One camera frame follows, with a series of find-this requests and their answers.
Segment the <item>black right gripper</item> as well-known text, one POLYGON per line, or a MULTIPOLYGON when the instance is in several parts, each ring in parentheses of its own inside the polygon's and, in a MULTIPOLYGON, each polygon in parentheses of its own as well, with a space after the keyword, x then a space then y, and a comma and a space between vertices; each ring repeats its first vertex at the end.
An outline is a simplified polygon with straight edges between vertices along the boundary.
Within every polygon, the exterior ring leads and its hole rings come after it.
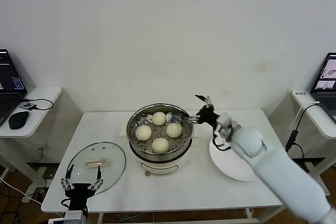
POLYGON ((187 120, 192 124, 206 123, 211 127, 217 127, 217 119, 219 118, 219 115, 214 112, 214 107, 210 97, 205 97, 198 94, 195 96, 203 101, 204 105, 196 115, 189 116, 187 120))

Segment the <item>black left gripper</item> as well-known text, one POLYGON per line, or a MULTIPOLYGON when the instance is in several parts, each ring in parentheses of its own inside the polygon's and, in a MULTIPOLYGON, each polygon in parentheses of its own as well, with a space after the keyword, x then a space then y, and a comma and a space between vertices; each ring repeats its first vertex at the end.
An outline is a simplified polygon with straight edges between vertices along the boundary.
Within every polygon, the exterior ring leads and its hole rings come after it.
POLYGON ((72 185, 70 178, 73 168, 74 164, 67 169, 65 177, 61 179, 60 183, 65 191, 65 196, 70 199, 69 210, 87 210, 87 200, 93 197, 95 190, 103 185, 101 168, 99 165, 96 181, 93 184, 74 183, 72 185))

